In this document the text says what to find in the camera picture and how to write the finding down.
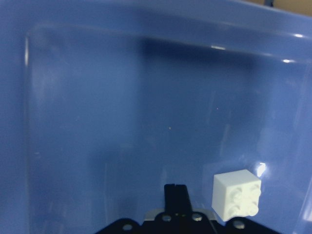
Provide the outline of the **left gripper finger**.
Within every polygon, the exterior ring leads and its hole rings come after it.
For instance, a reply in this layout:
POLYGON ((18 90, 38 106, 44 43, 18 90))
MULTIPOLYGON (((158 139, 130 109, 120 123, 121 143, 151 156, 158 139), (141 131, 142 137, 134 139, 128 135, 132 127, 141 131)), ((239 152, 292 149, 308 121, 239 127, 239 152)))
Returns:
POLYGON ((171 215, 190 215, 193 212, 186 185, 164 185, 165 212, 171 215))

